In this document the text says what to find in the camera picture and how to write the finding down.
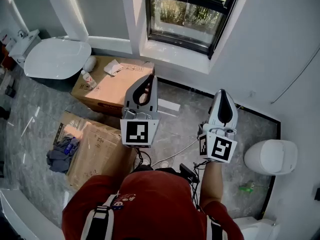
white toilet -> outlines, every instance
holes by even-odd
[[[244,155],[244,163],[251,170],[264,175],[284,175],[297,165],[296,144],[287,140],[269,139],[254,144]]]
[[[233,221],[239,226],[244,240],[276,240],[280,231],[280,224],[269,219],[243,217]]]
[[[64,80],[78,73],[91,55],[86,42],[49,38],[28,54],[24,73],[31,78]]]

red shirt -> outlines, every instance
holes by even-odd
[[[79,240],[89,212],[104,203],[119,186],[113,178],[90,178],[70,200],[62,213],[62,231],[66,240]],[[229,240],[243,240],[239,227],[218,201],[197,211],[191,200],[189,183],[182,177],[163,171],[140,171],[127,176],[113,205],[113,240],[200,239],[207,235],[207,217],[212,216],[226,231]]]

gray tile floor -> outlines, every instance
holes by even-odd
[[[18,66],[12,74],[16,79],[16,96],[0,97],[5,107],[11,107],[8,121],[0,119],[0,159],[5,160],[5,178],[0,187],[21,189],[31,203],[49,220],[61,226],[65,193],[69,199],[74,191],[68,186],[66,177],[48,169],[46,153],[50,149],[64,110],[109,126],[120,128],[119,119],[96,113],[73,98],[69,93],[50,89],[28,77]],[[148,149],[152,163],[167,158],[182,150],[197,138],[198,124],[208,116],[211,98],[165,83],[159,83],[158,97],[180,104],[179,111],[159,107],[163,112],[153,147]],[[29,126],[22,135],[26,125]],[[275,139],[277,126],[266,119],[239,110],[236,140],[237,148],[230,164],[222,167],[224,196],[233,218],[257,217],[266,198],[269,176],[249,170],[243,161],[244,153],[253,144]],[[189,168],[193,162],[200,163],[198,145],[195,143],[169,163],[176,170],[180,163]],[[248,181],[255,182],[252,193],[239,190]]]

white strap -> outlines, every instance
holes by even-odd
[[[111,194],[103,205],[98,206],[97,210],[101,210],[101,211],[102,210],[106,210],[106,208],[103,208],[103,207],[110,207],[112,201],[117,196],[118,196],[117,194]],[[113,228],[114,228],[114,221],[115,221],[114,211],[112,209],[109,209],[108,210],[108,215],[109,215],[108,216],[108,221],[107,221],[108,225],[107,225],[107,228],[106,228],[104,240],[111,240],[112,232],[113,232]],[[87,236],[89,234],[89,230],[90,230],[93,218],[94,217],[98,218],[99,216],[104,216],[103,218],[101,217],[101,219],[104,219],[106,214],[105,213],[95,212],[95,210],[91,210],[89,212],[88,216],[86,217],[85,224],[84,224],[84,227],[83,227],[83,230],[82,230],[81,240],[86,240],[87,239]]]
[[[106,228],[104,240],[111,240],[114,229],[115,215],[112,209],[109,209],[108,227]]]
[[[206,240],[212,240],[211,219],[206,216]]]
[[[82,230],[82,234],[81,234],[81,240],[86,240],[87,239],[87,236],[88,236],[88,233],[89,233],[89,229],[90,229],[90,226],[91,226],[91,222],[92,222],[92,219],[95,215],[95,210],[91,210],[88,214],[88,216],[86,217],[86,220],[85,220],[85,223],[84,223],[84,227],[83,227],[83,230]]]
[[[228,240],[228,234],[224,230],[222,230],[222,240]]]
[[[108,199],[106,200],[106,202],[102,205],[102,206],[108,206],[110,207],[112,201],[114,200],[114,198],[117,196],[117,194],[111,194]]]

person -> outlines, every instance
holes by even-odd
[[[89,212],[117,192],[110,205],[114,214],[113,240],[205,240],[208,218],[212,221],[212,236],[218,234],[212,239],[244,239],[221,204],[220,163],[205,165],[197,210],[189,182],[173,168],[153,170],[142,165],[130,173],[135,152],[122,144],[115,149],[117,155],[109,158],[102,174],[91,177],[63,210],[62,231],[66,240],[82,239]]]

